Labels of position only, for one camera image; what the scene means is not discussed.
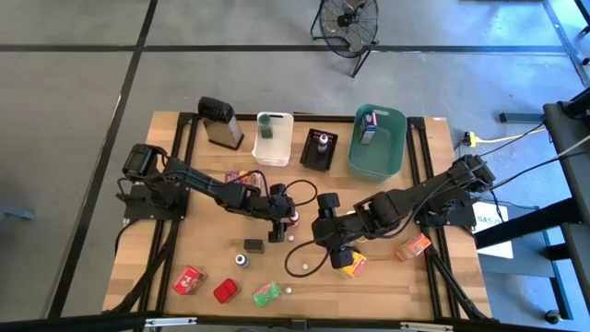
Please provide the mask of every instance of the green plastic container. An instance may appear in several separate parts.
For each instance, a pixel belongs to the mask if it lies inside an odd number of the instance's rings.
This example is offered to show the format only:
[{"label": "green plastic container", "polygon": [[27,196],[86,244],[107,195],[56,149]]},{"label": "green plastic container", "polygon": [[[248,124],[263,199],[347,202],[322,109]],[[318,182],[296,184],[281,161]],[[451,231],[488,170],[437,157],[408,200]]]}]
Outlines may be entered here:
[{"label": "green plastic container", "polygon": [[[360,118],[367,111],[377,115],[377,131],[369,145],[361,145]],[[406,116],[391,108],[364,104],[354,121],[354,130],[348,147],[348,172],[366,181],[383,181],[399,172],[406,144]]]}]

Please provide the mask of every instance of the gray floor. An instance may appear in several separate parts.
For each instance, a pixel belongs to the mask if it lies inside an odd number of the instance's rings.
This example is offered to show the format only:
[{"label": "gray floor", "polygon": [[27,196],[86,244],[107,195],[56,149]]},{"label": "gray floor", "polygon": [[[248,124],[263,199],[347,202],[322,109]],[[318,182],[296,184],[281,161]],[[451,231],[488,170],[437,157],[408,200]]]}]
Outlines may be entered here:
[{"label": "gray floor", "polygon": [[[317,3],[160,1],[147,43],[322,44],[308,35]],[[570,14],[572,0],[551,3],[568,35],[584,27]],[[146,0],[3,1],[0,44],[134,44],[147,7]],[[383,45],[560,45],[539,2],[381,1],[380,23]],[[0,223],[0,321],[43,315],[130,55],[0,53],[5,156],[0,191],[38,215],[33,222]],[[375,53],[356,79],[347,77],[352,66],[332,53],[144,53],[65,314],[100,311],[123,214],[114,198],[115,180],[128,149],[144,140],[154,111],[192,111],[203,95],[227,101],[240,113],[352,114],[370,102],[406,115],[446,117],[456,142],[466,130],[483,138],[522,133],[530,125],[498,124],[498,113],[538,113],[544,103],[568,100],[583,88],[564,54]],[[501,179],[554,154],[547,134],[536,134],[488,160]],[[553,164],[498,189],[497,195],[544,206],[569,190]],[[563,270],[575,320],[559,327],[580,329],[588,324],[588,313],[571,266],[566,263]],[[494,316],[547,325],[538,313],[555,307],[548,281],[487,275],[486,283]]]}]

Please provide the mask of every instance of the wooden tabletop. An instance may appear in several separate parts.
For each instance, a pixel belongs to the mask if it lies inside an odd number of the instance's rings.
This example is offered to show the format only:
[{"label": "wooden tabletop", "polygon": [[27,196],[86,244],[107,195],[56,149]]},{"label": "wooden tabletop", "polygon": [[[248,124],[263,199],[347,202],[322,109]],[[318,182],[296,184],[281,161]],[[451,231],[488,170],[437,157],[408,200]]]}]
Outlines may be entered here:
[{"label": "wooden tabletop", "polygon": [[[178,113],[156,112],[147,134],[148,144],[171,149]],[[442,118],[426,118],[427,136],[431,150],[434,173],[446,171],[454,160],[449,127]],[[348,176],[348,142],[352,124],[295,122],[291,157],[286,167],[261,166],[252,157],[256,123],[240,121],[245,138],[239,150],[233,151],[207,142],[207,133],[202,122],[197,128],[197,139],[191,166],[224,181],[225,171],[254,170],[265,173],[270,184],[288,184],[305,178],[314,182],[320,193],[336,192],[340,205],[339,215],[352,209],[352,205],[380,190],[408,188],[412,186],[412,174],[407,152],[401,171],[381,184],[367,183]],[[304,168],[299,159],[310,128],[338,134],[336,152],[329,172]],[[417,151],[419,139],[415,133]],[[419,165],[422,165],[418,153]],[[421,179],[425,172],[420,166]],[[289,189],[295,202],[308,199],[313,191],[305,184],[296,184]],[[295,236],[289,243],[266,243],[262,255],[248,254],[248,268],[236,266],[236,254],[245,254],[242,249],[246,238],[266,239],[271,229],[269,221],[247,218],[225,212],[213,199],[192,192],[186,219],[182,222],[174,254],[171,284],[187,265],[206,271],[208,279],[195,295],[181,296],[169,289],[165,312],[167,314],[205,314],[257,317],[308,317],[308,318],[365,318],[365,319],[416,319],[431,320],[430,292],[424,256],[400,262],[394,250],[402,242],[419,234],[419,228],[408,225],[404,232],[392,240],[375,240],[358,244],[368,261],[356,279],[345,279],[341,272],[327,263],[316,274],[306,279],[290,277],[283,268],[287,252],[296,244],[313,238],[311,223],[317,217],[317,203],[298,207],[300,225],[288,229],[286,237]],[[123,235],[115,258],[111,281],[104,309],[113,308],[131,290],[145,270],[149,246],[154,230],[154,221],[140,221]],[[446,227],[454,276],[466,294],[484,314],[490,314],[488,296],[479,267],[478,254],[473,239],[460,229]],[[298,251],[289,266],[302,273],[303,263],[311,268],[324,257],[325,249],[310,245]],[[236,280],[241,292],[231,302],[220,304],[213,297],[213,290],[227,278]],[[276,281],[284,290],[292,288],[291,295],[283,294],[264,308],[257,307],[252,293],[269,282]],[[439,292],[442,311],[449,315],[444,283],[439,276]],[[152,284],[149,308],[153,308],[159,286],[159,275]]]}]

